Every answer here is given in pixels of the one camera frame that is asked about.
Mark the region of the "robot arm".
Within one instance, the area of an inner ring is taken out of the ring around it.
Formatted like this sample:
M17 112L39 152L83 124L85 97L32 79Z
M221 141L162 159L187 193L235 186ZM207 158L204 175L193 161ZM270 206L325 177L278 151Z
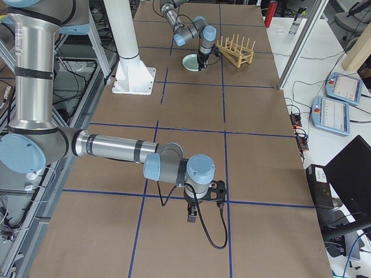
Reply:
M188 222L199 216L199 203L211 200L214 163L197 154L187 159L175 143L157 144L102 136L52 121L55 36L62 27L86 26L89 31L89 1L3 1L14 23L16 105L9 134L1 139L1 162L12 171L27 174L69 156L98 156L144 164L145 178L184 187ZM216 39L216 29L198 16L189 27L181 23L175 8L187 1L160 1L160 12L173 28L173 38L183 46L199 38L198 70L207 67ZM118 54L117 80L113 93L151 94L155 68L140 58L129 1L104 1Z
M160 1L159 9L161 15L167 19L172 27L173 39L177 46L184 46L189 41L199 38L199 49L197 53L197 71L204 70L208 67L208 59L216 50L215 39L217 30L214 26L209 25L202 16L197 16L190 20L189 25L181 21L182 14L176 12L187 1Z

